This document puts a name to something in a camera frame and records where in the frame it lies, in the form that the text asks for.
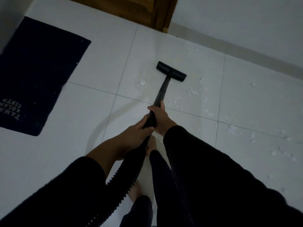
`leg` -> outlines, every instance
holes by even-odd
[[[131,211],[124,215],[120,227],[151,227],[152,226],[152,202],[148,196],[141,194],[140,186],[136,182],[128,193],[134,202]]]
[[[156,197],[158,226],[189,226],[193,221],[183,202],[172,171],[156,150],[155,138],[151,136],[147,154],[151,162],[154,194]]]

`black pants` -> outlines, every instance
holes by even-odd
[[[157,201],[157,226],[194,226],[173,174],[157,150],[150,153],[154,194]],[[152,225],[152,202],[147,196],[137,198],[120,227]]]

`navy blue doormat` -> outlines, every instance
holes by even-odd
[[[38,136],[90,43],[25,17],[0,56],[0,126]]]

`white floor tile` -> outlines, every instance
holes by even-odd
[[[255,141],[250,142],[250,130],[236,127],[236,135],[233,135],[228,128],[227,124],[219,122],[216,148],[267,187],[280,192],[289,205],[303,211],[303,144],[259,132],[253,132]]]
[[[0,218],[101,143],[114,99],[67,83],[39,136],[0,128]]]
[[[91,40],[69,81],[117,93],[136,23],[70,0],[35,0],[26,15]]]
[[[150,104],[148,103],[140,102],[134,99],[117,96],[112,109],[112,113],[108,121],[108,126],[106,128],[103,141],[120,134],[129,126],[137,123],[140,119],[143,118],[145,114],[149,112],[147,109],[147,106],[149,105]],[[203,139],[210,145],[215,145],[217,131],[215,121],[171,109],[166,109],[166,111],[168,115],[177,124],[183,126],[190,133]],[[155,134],[155,136],[157,137],[158,150],[162,154],[164,159],[168,162],[165,150],[161,147],[161,142],[163,141],[163,139],[161,139],[160,136],[157,134]],[[121,161],[117,161],[114,164],[107,181],[115,174],[120,165]],[[152,176],[151,168],[150,165],[147,164],[147,161],[144,163],[142,171],[144,171],[144,177],[141,178],[147,178]],[[146,185],[143,185],[143,187],[145,187],[144,190],[149,193],[149,196],[152,197],[153,188],[147,188]],[[115,225],[119,225],[123,216],[130,211],[131,206],[132,202],[130,201],[130,199],[128,197],[125,198],[121,205],[113,213],[113,215],[110,216],[104,224],[108,226],[112,225],[113,223],[115,223]]]
[[[226,55],[219,121],[228,120],[303,143],[303,81]]]
[[[158,61],[162,61],[187,74],[184,82],[171,80],[165,96],[166,106],[217,120],[224,56],[223,53],[139,25],[118,95],[153,103],[165,79],[165,75],[156,69]]]

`bare foot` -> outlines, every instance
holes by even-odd
[[[132,202],[135,202],[138,197],[142,196],[141,187],[138,182],[134,183],[133,187],[128,193],[128,196]]]
[[[157,149],[157,145],[156,145],[156,138],[152,135],[149,138],[149,143],[147,145],[147,149],[146,149],[146,156],[149,156],[149,154],[151,153],[152,150],[156,150]]]

